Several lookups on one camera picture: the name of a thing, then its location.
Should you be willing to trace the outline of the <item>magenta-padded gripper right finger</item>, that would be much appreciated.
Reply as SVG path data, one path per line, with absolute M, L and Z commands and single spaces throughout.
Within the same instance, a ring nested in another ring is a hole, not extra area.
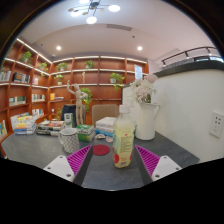
M 144 185 L 181 170 L 169 156 L 158 156 L 139 145 L 135 146 L 134 156 Z

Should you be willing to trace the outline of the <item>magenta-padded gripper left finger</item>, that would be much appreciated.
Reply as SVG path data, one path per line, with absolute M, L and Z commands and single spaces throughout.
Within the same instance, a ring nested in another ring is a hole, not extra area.
M 59 155 L 44 170 L 81 186 L 92 155 L 92 146 L 88 145 L 69 156 Z

